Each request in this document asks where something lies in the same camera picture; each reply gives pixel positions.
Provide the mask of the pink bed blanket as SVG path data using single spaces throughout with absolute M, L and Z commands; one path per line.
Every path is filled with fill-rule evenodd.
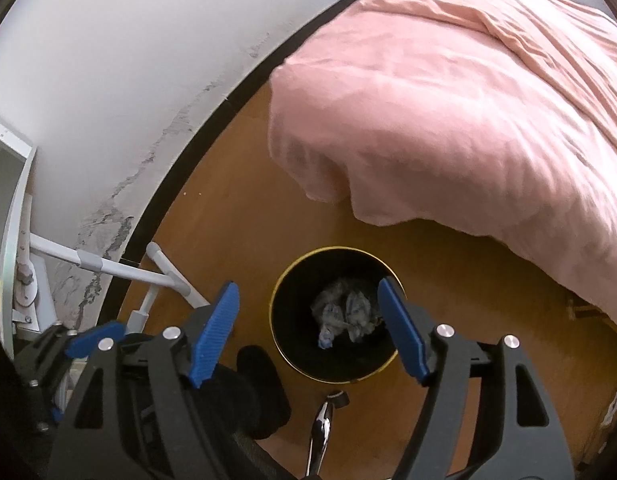
M 573 0 L 357 0 L 270 77 L 268 148 L 374 226 L 489 236 L 617 326 L 617 23 Z

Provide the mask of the comic paper wrapper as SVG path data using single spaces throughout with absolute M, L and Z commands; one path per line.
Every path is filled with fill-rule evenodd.
M 345 302 L 351 287 L 345 281 L 337 281 L 323 290 L 314 306 L 314 318 L 319 322 L 318 346 L 320 349 L 332 347 L 334 338 L 347 330 L 345 322 Z

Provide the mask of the black gold-rimmed trash bin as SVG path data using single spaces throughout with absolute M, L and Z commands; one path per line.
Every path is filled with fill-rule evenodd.
M 322 247 L 293 262 L 269 307 L 270 330 L 284 361 L 332 385 L 354 384 L 384 370 L 397 357 L 379 307 L 385 278 L 397 275 L 353 247 Z

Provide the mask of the white desk leg frame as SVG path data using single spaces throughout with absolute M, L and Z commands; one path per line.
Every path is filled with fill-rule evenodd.
M 130 318 L 126 323 L 127 334 L 139 334 L 144 330 L 151 308 L 161 288 L 166 287 L 178 292 L 194 309 L 206 307 L 210 304 L 209 300 L 202 296 L 194 285 L 186 279 L 186 276 L 166 257 L 156 242 L 150 242 L 147 245 L 146 255 L 158 267 L 159 273 L 127 266 L 127 264 L 102 258 L 81 249 L 71 249 L 36 234 L 30 235 L 30 246 L 44 255 L 72 263 L 74 266 L 90 272 L 108 274 L 113 278 L 125 278 L 125 280 L 148 284 L 149 290 L 145 294 L 140 308 L 130 313 Z

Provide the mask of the white grey desk hutch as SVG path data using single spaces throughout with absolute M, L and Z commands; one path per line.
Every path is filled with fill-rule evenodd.
M 57 321 L 45 260 L 31 250 L 35 148 L 0 122 L 0 341 L 13 358 Z

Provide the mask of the blue white snack wrapper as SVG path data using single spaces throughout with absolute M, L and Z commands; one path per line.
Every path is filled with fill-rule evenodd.
M 353 290 L 346 297 L 345 322 L 351 342 L 370 335 L 382 322 L 379 308 L 360 290 Z

